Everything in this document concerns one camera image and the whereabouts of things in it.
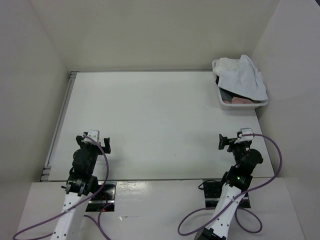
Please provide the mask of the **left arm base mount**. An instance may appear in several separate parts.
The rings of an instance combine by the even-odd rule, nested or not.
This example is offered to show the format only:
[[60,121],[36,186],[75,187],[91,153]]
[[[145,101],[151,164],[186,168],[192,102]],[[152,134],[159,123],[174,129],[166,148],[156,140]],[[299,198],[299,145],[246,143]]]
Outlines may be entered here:
[[85,212],[113,212],[115,210],[115,198],[116,183],[107,183],[103,189],[88,202]]

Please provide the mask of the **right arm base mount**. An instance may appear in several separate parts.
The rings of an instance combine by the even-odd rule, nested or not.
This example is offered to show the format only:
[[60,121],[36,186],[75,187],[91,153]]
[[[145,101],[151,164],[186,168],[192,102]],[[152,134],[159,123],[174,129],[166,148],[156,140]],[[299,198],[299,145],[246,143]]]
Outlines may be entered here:
[[221,181],[214,179],[204,180],[198,189],[204,192],[204,200],[206,208],[215,208],[218,204],[222,193],[223,184]]

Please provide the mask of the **white pleated skirt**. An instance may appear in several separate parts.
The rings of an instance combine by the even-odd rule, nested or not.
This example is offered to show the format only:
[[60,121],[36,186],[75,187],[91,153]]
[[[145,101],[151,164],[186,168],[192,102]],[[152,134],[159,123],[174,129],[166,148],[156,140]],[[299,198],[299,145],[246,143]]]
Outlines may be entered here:
[[268,100],[262,74],[247,55],[243,54],[239,59],[213,60],[212,72],[218,77],[216,84],[220,89],[253,101]]

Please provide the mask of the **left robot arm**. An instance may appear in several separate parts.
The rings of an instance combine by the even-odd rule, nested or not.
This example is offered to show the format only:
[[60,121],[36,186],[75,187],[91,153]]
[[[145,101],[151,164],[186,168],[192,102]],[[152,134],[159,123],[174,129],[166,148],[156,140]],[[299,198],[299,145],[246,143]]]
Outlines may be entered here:
[[102,146],[99,138],[98,130],[89,130],[76,137],[79,149],[73,154],[63,208],[51,235],[52,240],[75,240],[78,237],[89,201],[97,198],[105,186],[104,183],[99,185],[93,172],[98,156],[102,155],[106,160],[106,155],[111,153],[110,139],[104,138]]

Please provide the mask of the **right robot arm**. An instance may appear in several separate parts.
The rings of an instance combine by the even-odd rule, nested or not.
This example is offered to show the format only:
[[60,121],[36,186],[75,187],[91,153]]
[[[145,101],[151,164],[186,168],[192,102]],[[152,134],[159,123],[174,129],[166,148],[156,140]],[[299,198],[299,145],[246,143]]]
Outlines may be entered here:
[[235,165],[224,174],[219,184],[221,195],[213,214],[216,220],[199,230],[194,237],[196,240],[226,240],[228,238],[231,221],[244,197],[243,195],[236,196],[249,188],[255,167],[263,162],[261,153],[250,148],[254,139],[252,134],[250,128],[243,128],[237,133],[236,138],[219,135],[218,149],[222,150],[227,146],[227,152],[233,154]]

